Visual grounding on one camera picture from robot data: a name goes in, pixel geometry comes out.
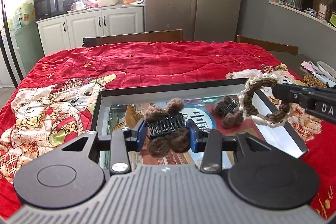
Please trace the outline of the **brown white-trim scrunchie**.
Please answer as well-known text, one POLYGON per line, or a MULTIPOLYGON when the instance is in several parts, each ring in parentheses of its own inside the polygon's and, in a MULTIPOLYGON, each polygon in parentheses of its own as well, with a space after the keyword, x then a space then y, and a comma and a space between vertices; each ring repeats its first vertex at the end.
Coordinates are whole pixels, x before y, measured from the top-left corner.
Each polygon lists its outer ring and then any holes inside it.
POLYGON ((257 125, 269 128, 282 127, 291 116, 290 103, 279 99, 280 107, 261 91, 262 88, 272 90, 278 84, 275 74, 264 73, 248 79, 244 89, 239 95, 239 110, 243 112, 244 119, 251 119, 257 125))

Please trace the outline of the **beige plastic basin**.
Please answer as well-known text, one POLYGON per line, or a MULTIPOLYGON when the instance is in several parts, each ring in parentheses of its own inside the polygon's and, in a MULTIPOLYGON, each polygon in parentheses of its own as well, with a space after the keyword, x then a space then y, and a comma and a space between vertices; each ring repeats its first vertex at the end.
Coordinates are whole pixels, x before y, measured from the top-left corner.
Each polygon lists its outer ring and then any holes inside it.
POLYGON ((99 7, 114 6, 118 4, 118 0, 97 0, 99 7))

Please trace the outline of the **brown knit hair claw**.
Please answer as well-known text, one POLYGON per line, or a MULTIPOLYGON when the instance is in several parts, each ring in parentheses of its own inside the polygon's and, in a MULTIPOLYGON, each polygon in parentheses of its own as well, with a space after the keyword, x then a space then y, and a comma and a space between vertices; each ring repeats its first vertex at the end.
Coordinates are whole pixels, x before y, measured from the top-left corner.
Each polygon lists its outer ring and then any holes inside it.
POLYGON ((213 106, 213 113, 221 118, 225 129, 238 127, 244 121, 243 111, 230 96, 224 96, 216 102, 213 106))
POLYGON ((190 149, 189 130, 182 114, 183 100, 173 98, 165 107, 149 106, 144 114, 150 130, 147 151, 150 156, 163 158, 171 151, 185 153, 190 149))

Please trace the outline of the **black microwave oven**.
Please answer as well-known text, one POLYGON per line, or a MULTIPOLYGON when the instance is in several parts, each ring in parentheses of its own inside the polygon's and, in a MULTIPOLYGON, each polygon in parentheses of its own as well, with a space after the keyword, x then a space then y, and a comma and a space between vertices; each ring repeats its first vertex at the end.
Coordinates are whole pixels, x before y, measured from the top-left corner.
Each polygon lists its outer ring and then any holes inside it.
POLYGON ((64 0, 35 0, 36 19, 42 20, 64 14, 64 0))

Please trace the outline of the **white mug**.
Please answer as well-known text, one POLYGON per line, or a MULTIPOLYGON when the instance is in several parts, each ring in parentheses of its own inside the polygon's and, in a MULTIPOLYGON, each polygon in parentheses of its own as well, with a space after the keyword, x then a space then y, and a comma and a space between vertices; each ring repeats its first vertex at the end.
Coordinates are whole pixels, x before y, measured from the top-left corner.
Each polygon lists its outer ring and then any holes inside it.
POLYGON ((77 1, 75 3, 72 3, 72 5, 70 6, 71 11, 77 11, 83 9, 85 9, 85 4, 83 1, 77 1))

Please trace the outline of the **wooden bead mat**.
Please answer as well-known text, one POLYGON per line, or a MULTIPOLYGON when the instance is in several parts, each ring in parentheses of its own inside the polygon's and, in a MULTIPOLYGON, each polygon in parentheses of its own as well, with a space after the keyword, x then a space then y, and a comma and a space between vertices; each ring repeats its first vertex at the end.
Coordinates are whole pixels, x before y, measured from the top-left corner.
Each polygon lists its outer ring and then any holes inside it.
POLYGON ((309 87, 314 88, 326 88, 326 84, 324 84, 321 80, 319 80, 314 75, 303 75, 303 81, 309 87))

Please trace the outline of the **white plates stack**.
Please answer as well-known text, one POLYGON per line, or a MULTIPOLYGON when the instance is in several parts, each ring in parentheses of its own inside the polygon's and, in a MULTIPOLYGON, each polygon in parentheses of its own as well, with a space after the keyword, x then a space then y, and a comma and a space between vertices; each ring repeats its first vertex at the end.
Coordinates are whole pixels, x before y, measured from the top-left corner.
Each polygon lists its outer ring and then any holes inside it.
POLYGON ((336 81, 336 70, 323 61, 317 61, 317 67, 329 80, 336 81))

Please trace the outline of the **brown wooden chair right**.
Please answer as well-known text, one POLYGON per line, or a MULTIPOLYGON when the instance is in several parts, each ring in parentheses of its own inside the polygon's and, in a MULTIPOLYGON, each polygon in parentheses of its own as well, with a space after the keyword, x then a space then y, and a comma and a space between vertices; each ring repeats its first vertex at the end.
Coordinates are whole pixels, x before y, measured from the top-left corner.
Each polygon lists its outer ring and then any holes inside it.
POLYGON ((252 44, 255 46, 262 47, 266 51, 289 53, 294 56, 298 55, 298 52, 299 52, 299 49, 296 46, 290 46, 288 44, 280 44, 280 43, 275 43, 275 42, 268 42, 264 40, 248 38, 248 37, 241 36, 241 35, 236 36, 236 42, 252 44))

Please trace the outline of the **colourful printed paper sheet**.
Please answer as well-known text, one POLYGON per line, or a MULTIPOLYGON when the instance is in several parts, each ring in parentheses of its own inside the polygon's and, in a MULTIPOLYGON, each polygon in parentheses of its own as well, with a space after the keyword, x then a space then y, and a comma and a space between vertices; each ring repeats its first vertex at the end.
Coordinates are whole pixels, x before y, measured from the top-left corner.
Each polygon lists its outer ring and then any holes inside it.
POLYGON ((210 130, 224 136, 247 132, 259 139, 263 135, 250 119, 244 119, 236 95, 194 99, 111 105, 106 133, 139 127, 144 133, 130 133, 142 147, 130 152, 131 167, 146 165, 201 165, 199 150, 210 130))

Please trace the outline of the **black shallow cardboard box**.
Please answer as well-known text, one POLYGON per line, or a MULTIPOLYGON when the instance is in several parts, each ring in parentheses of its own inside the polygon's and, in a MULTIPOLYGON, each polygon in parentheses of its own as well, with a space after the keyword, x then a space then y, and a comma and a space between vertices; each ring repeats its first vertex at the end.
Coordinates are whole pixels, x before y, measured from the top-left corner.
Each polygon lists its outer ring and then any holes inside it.
MULTIPOLYGON (((99 135, 110 135, 116 129, 135 128, 138 120, 135 114, 144 115, 150 106, 165 108, 169 100, 179 98, 185 104, 181 111, 185 122, 192 120, 201 130, 216 129, 228 136, 235 136, 237 132, 247 132, 295 158, 305 155, 308 148, 289 122, 282 127, 270 128, 256 124, 252 118, 248 118, 237 127, 226 129, 222 126, 222 118, 213 113, 214 105, 224 96, 229 96, 235 106, 239 106, 238 97, 245 88, 246 81, 247 79, 233 79, 103 90, 98 95, 90 129, 97 131, 99 135)), ((260 114, 270 114, 277 110, 270 100, 271 95, 271 88, 262 88, 254 93, 252 105, 260 114)), ((157 159, 148 154, 147 144, 146 137, 141 151, 129 152, 132 169, 138 164, 200 166, 203 159, 202 152, 194 153, 191 149, 187 153, 170 151, 167 157, 157 159)))

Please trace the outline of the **red quilted bedspread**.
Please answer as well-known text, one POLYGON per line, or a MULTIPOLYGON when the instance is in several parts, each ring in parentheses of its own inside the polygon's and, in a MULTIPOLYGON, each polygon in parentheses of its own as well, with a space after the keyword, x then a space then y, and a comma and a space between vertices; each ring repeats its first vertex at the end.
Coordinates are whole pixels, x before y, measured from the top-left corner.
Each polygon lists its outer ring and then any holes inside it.
MULTIPOLYGON (((269 72, 282 64, 272 53, 246 43, 128 42, 75 48, 40 59, 19 88, 61 88, 69 81, 116 76, 108 89, 222 80, 245 69, 269 72)), ((322 217, 335 213, 335 125, 320 122, 317 132, 295 125, 309 151, 303 157, 319 175, 311 207, 322 217)))

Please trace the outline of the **dark wooden chair back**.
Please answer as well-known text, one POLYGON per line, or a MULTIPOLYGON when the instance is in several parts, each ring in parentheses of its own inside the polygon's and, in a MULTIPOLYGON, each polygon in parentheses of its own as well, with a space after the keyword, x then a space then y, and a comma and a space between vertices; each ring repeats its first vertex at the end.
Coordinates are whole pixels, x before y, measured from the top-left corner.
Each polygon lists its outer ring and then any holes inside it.
POLYGON ((90 48, 104 44, 118 44, 128 42, 171 43, 181 41, 183 41, 183 30, 177 29, 168 31, 142 32, 137 34, 112 35, 96 38, 84 38, 82 47, 90 48))

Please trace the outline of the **brown paper pyramid packet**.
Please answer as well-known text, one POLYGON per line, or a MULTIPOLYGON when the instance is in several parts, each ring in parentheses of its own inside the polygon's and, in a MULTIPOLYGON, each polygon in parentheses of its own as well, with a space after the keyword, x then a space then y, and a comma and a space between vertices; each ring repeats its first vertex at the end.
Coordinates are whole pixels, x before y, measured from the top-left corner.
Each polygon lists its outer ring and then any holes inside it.
POLYGON ((143 118, 143 114, 135 109, 135 104, 127 105, 125 113, 126 127, 134 128, 141 118, 143 118))

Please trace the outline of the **white kitchen cabinet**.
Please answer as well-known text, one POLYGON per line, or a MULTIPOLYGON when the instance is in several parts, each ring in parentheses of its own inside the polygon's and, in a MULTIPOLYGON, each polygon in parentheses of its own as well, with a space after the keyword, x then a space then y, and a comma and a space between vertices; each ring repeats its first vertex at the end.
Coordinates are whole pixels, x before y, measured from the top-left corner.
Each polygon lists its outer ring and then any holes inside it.
POLYGON ((81 47, 83 39, 144 32, 144 5, 115 5, 37 22, 45 55, 81 47))

